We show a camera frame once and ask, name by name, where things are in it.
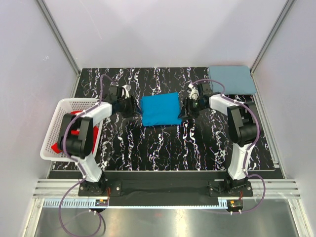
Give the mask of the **bright blue t-shirt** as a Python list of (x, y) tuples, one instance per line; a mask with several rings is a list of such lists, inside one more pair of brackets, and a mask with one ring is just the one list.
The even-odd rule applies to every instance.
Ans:
[(180, 103), (177, 92), (143, 96), (141, 99), (143, 126), (180, 125)]

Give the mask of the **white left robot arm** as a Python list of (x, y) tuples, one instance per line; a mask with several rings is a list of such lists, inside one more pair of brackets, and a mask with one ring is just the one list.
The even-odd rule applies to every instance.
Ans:
[(58, 149), (79, 167), (84, 181), (89, 182), (89, 189), (97, 196), (107, 188), (101, 180), (102, 170), (93, 157), (93, 129), (105, 118), (120, 113), (124, 118), (131, 118), (141, 110), (130, 94), (131, 86), (111, 86), (109, 93), (103, 95), (92, 107), (76, 114), (66, 113), (61, 122), (58, 137)]

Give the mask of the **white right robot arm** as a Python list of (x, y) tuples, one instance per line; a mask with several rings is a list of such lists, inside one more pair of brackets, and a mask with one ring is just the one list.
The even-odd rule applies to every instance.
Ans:
[(181, 120), (197, 118), (205, 109), (216, 110), (227, 116), (229, 138), (233, 142), (231, 163), (227, 170), (229, 180), (224, 183), (228, 195), (235, 196), (241, 189), (241, 180), (247, 177), (248, 165), (253, 147), (261, 134), (254, 103), (241, 102), (227, 97), (222, 83), (222, 92), (213, 92), (210, 79), (201, 79), (188, 85), (189, 96), (183, 100), (178, 116)]

